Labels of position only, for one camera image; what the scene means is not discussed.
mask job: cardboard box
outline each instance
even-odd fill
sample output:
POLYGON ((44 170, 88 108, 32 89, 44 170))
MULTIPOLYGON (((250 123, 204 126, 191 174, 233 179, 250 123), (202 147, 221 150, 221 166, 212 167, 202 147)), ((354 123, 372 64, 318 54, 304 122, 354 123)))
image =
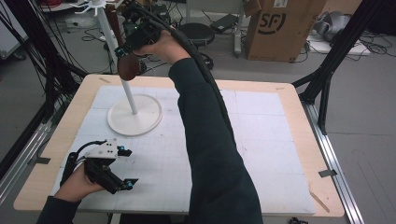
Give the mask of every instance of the cardboard box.
POLYGON ((245 48, 249 60, 294 62, 326 0, 250 0, 245 48))

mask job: equipment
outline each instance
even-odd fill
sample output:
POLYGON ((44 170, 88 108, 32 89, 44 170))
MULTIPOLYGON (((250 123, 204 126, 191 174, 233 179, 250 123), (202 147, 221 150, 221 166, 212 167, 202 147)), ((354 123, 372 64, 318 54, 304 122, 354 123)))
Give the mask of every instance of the equipment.
POLYGON ((336 37, 346 28, 349 20, 349 16, 339 11, 324 12, 315 23, 314 30, 319 35, 323 35, 327 41, 333 43, 336 37))
POLYGON ((236 24, 237 21, 238 21, 238 18, 235 17, 235 15, 228 14, 227 16, 210 24, 210 28, 212 28, 214 31, 221 34, 224 31, 232 28, 236 24))
POLYGON ((85 175, 92 183, 99 184, 112 194, 119 190, 132 189, 138 179, 121 180, 111 172, 109 167, 117 157, 129 157, 132 154, 131 150, 125 149, 123 146, 118 147, 116 140, 93 141, 79 148, 77 152, 71 152, 67 157, 61 185, 73 174, 77 165, 84 161, 85 175), (84 156, 79 158, 78 154, 85 147, 91 145, 99 145, 99 147, 89 150, 84 156))
POLYGON ((130 31, 125 43, 115 49, 117 57, 122 58, 134 49, 140 49, 144 45, 155 43, 160 38, 161 30, 150 21, 142 20, 140 24, 136 25, 134 31, 130 31))

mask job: white round base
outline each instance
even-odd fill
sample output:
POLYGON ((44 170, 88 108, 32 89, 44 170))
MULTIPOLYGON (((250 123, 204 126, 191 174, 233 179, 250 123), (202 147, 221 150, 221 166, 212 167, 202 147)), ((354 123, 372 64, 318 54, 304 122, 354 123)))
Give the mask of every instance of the white round base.
POLYGON ((134 95, 137 114, 132 113, 128 99, 116 102, 107 113, 110 127, 117 133, 138 136, 153 130, 161 121, 163 111, 160 103, 148 95, 134 95))

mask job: black tape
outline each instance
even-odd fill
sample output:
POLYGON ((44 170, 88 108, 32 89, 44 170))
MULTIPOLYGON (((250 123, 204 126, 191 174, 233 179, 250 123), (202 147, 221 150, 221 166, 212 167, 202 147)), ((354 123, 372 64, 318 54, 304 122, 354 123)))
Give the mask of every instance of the black tape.
POLYGON ((50 163, 50 158, 38 157, 37 159, 31 159, 27 164, 34 165, 34 164, 48 164, 50 163))
POLYGON ((338 175, 338 174, 334 170, 324 170, 324 171, 320 171, 319 175, 323 178, 323 177, 326 177, 326 176, 335 176, 335 175, 338 175))

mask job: printed logo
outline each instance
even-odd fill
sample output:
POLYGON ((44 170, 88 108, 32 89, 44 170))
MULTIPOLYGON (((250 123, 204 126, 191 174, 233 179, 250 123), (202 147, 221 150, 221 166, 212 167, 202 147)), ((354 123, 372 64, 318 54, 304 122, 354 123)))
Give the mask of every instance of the printed logo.
POLYGON ((273 35, 278 32, 286 20, 286 13, 282 14, 268 14, 262 15, 262 24, 260 24, 261 29, 258 33, 261 35, 273 35))

